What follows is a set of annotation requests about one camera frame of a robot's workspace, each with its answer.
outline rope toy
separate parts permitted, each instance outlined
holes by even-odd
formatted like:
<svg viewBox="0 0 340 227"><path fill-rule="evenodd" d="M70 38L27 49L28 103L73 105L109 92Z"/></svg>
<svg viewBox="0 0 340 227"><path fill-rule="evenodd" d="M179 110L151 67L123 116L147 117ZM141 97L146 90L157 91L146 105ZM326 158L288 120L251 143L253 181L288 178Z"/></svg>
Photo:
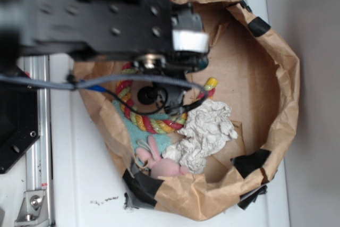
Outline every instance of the rope toy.
<svg viewBox="0 0 340 227"><path fill-rule="evenodd" d="M131 63L128 63L122 67L122 74L134 74L136 72L137 70L132 68ZM131 84L132 80L123 80L117 82L116 93L121 100L137 111L137 106L131 98ZM218 81L215 78L209 78L207 81L204 88L208 92L209 98L212 98L214 95L217 84ZM196 100L202 98L203 96L204 94L200 93ZM168 120L156 120L149 118L147 115L136 114L123 104L121 104L121 110L125 117L129 119L134 125L138 126L139 129L143 131L148 131L151 134L167 134L179 130L184 126L188 117L187 113L183 113L180 117L174 116Z"/></svg>

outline gray cable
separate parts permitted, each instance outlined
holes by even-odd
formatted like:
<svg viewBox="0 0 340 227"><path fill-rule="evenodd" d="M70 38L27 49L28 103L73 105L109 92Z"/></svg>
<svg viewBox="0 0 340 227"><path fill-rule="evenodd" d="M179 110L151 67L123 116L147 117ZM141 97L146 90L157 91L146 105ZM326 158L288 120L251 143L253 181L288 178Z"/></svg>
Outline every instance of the gray cable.
<svg viewBox="0 0 340 227"><path fill-rule="evenodd" d="M94 78L79 83L55 83L48 81L41 81L36 79L30 79L25 77L10 77L4 74L0 74L0 82L8 82L19 85L27 85L38 88L46 89L58 89L58 90L76 90L76 89L88 89L89 87L100 85L102 83L120 81L120 80L134 80L134 81L146 81L146 82L158 82L166 83L169 85L181 86L185 88L197 87L201 91L205 91L204 87L193 82L187 82L180 79L163 77L160 75L147 75L147 74L113 74L105 77Z"/></svg>

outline wire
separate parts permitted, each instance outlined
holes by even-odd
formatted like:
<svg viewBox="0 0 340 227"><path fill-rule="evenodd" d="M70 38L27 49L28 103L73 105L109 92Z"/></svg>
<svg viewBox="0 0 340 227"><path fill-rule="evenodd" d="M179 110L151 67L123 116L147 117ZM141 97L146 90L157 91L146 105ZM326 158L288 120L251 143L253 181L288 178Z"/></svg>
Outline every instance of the wire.
<svg viewBox="0 0 340 227"><path fill-rule="evenodd" d="M198 106L200 106L204 100L208 98L208 92L204 89L203 86L188 82L185 80L180 80L171 77L163 77L160 75L149 75L149 74L113 74L105 77L99 77L87 81L81 81L76 83L55 83L48 81L41 81L30 79L26 77L11 77L4 74L0 74L0 82L8 82L17 85L26 85L32 86L36 88L42 89L58 89L58 90L77 90L77 89L90 89L91 87L98 86L103 83L112 82L112 81L120 81L120 80L134 80L134 81L145 81L145 82L157 82L157 83L165 83L168 85L175 85L184 88L198 88L201 92L203 92L204 96L198 101L183 106L184 112L188 112Z"/></svg>
<svg viewBox="0 0 340 227"><path fill-rule="evenodd" d="M152 112L139 112L136 109L134 109L133 107L131 107L129 104L127 104L124 100L119 98L119 96L116 93L114 93L114 92L112 92L112 91L110 91L110 90L108 90L108 89L106 89L106 88L104 88L102 86L95 85L95 86L89 87L87 89L88 90L93 90L93 91L98 91L100 93L108 93L109 95L113 96L117 101L119 101L121 104L123 104L125 107L127 107L131 112L133 112L135 114L139 114L139 115L156 114L156 113L158 113L160 110L162 110L165 107L165 105L166 105L166 103L168 101L168 93L167 93L167 91L164 88L160 88L165 93L165 100L162 103L162 105L160 107L158 107L156 110L152 111Z"/></svg>

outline green towel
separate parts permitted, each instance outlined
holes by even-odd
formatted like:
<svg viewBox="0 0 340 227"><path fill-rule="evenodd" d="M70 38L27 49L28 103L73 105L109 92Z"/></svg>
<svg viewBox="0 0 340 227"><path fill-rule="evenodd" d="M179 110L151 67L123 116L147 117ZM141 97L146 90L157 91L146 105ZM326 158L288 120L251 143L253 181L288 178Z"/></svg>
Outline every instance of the green towel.
<svg viewBox="0 0 340 227"><path fill-rule="evenodd" d="M142 131L141 129L138 128L138 126L134 125L129 119L125 117L124 113L121 110L121 105L118 101L114 100L112 103L114 107L117 109L118 114L124 121L127 130L129 131L130 140L131 140L131 144L132 144L132 148L134 152L136 152L136 149L139 147L137 145L137 140L142 139L147 142L149 135L153 135L153 137L157 141L157 146L158 146L158 150L160 154L162 154L165 148L171 145L171 138L168 135L150 134L147 131ZM169 118L169 116L164 113L153 114L153 115L150 115L149 117L156 119L156 120L166 120Z"/></svg>

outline pink bunny toy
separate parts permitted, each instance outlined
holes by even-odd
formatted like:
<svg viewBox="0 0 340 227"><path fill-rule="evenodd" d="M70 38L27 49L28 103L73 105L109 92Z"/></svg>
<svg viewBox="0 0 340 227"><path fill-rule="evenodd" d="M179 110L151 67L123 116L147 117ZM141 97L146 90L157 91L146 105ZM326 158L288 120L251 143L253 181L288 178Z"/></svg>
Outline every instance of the pink bunny toy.
<svg viewBox="0 0 340 227"><path fill-rule="evenodd" d="M180 166L172 159L162 158L158 151L157 143L153 136L148 137L148 144L139 139L137 144L141 147L136 149L137 158L139 158L147 167L151 169L150 176L176 176L189 173L186 166Z"/></svg>

